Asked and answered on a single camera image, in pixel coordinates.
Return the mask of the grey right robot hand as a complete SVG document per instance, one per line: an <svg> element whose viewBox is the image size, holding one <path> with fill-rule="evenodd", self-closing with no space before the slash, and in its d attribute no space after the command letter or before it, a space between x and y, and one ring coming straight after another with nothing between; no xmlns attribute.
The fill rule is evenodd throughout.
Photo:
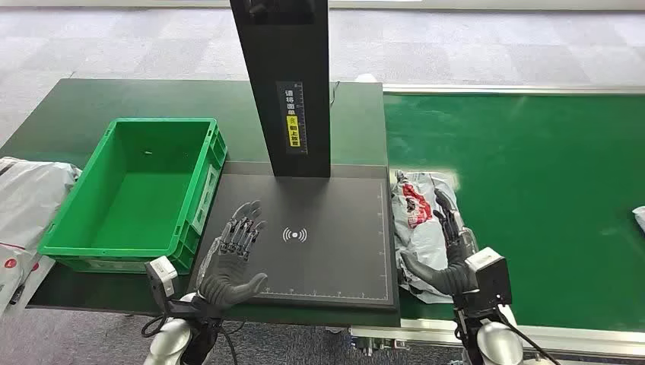
<svg viewBox="0 0 645 365"><path fill-rule="evenodd" d="M438 215L446 246L447 267L437 270L420 262L414 254L402 253L405 267L424 283L451 297L477 287L474 273L465 260L478 250L472 230L467 228L456 206L448 195L434 190L435 201L440 206Z"/></svg>

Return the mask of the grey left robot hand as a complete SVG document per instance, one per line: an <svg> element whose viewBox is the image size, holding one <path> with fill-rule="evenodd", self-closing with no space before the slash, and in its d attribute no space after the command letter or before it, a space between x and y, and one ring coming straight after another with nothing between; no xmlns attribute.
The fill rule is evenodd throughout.
<svg viewBox="0 0 645 365"><path fill-rule="evenodd" d="M257 273L245 279L250 253L265 221L259 219L261 201L242 204L224 225L199 266L197 294L207 303L228 309L261 293L268 275Z"/></svg>

